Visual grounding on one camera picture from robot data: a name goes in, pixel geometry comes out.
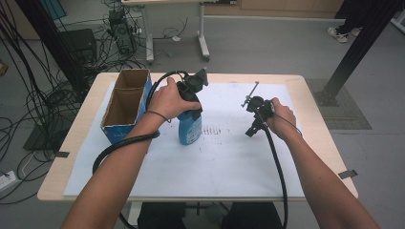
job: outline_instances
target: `hand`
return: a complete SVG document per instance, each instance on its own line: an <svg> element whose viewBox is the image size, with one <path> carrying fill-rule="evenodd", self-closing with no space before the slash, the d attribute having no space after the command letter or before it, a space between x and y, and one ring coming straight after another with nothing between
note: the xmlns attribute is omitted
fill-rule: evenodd
<svg viewBox="0 0 405 229"><path fill-rule="evenodd" d="M271 99L271 102L274 106L274 115L266 121L270 130L283 140L286 140L291 135L298 134L295 128L296 118L293 111L288 106L281 104L277 97Z"/></svg>
<svg viewBox="0 0 405 229"><path fill-rule="evenodd" d="M185 111L197 110L201 106L199 102L184 101L179 95L175 80L168 77L167 85L154 92L148 110L171 119Z"/></svg>

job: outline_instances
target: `floor mat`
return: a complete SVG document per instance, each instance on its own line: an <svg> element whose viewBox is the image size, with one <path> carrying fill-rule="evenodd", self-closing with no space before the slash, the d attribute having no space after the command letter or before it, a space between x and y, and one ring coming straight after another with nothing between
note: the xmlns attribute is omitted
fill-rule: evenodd
<svg viewBox="0 0 405 229"><path fill-rule="evenodd" d="M328 79L306 79L310 91L321 92ZM319 111L329 130L371 130L366 117L361 113L348 91L343 87L336 97L338 106L319 106Z"/></svg>

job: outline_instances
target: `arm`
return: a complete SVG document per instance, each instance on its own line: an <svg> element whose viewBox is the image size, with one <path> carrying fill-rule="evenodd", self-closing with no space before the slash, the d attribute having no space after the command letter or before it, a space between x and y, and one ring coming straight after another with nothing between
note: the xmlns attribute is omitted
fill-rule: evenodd
<svg viewBox="0 0 405 229"><path fill-rule="evenodd" d="M283 106L278 98L273 98L272 102L276 115L267 120L267 125L291 151L305 196L320 227L379 228L363 205L292 126L296 119L289 107Z"/></svg>
<svg viewBox="0 0 405 229"><path fill-rule="evenodd" d="M200 103L181 99L173 78L167 78L167 83L154 93L150 111L170 119L201 107ZM164 121L156 114L146 113L127 137L152 134ZM148 140L128 145L107 156L77 197L62 227L114 228L150 143Z"/></svg>

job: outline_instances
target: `wooden table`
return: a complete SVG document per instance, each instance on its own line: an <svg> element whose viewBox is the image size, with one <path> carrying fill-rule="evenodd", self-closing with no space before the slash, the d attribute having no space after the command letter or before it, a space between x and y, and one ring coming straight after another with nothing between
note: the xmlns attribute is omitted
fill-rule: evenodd
<svg viewBox="0 0 405 229"><path fill-rule="evenodd" d="M158 80L163 73L151 73L152 80ZM77 152L82 145L96 112L106 94L109 85L117 80L118 73L101 73L97 76L89 91L75 122L66 136L60 151L69 152L66 158L57 157L47 174L39 192L41 200L74 200L63 196L71 175ZM211 83L253 83L260 81L267 84L285 84L293 103L295 114L300 120L309 146L336 173L347 171L345 164L331 138L322 116L312 98L305 79L300 75L287 74L222 74L209 73ZM350 178L343 179L349 190L358 197Z"/></svg>

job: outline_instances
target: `black tape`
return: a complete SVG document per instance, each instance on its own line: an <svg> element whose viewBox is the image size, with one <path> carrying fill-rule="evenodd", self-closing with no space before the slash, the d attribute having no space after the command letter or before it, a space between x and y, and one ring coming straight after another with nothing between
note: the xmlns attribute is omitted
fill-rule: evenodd
<svg viewBox="0 0 405 229"><path fill-rule="evenodd" d="M356 177L357 176L357 172L355 172L355 170L348 170L345 172L342 172L340 174L338 174L340 176L341 179L347 178L347 177Z"/></svg>
<svg viewBox="0 0 405 229"><path fill-rule="evenodd" d="M69 152L58 151L54 156L66 158L66 157L68 157L68 155L69 155Z"/></svg>

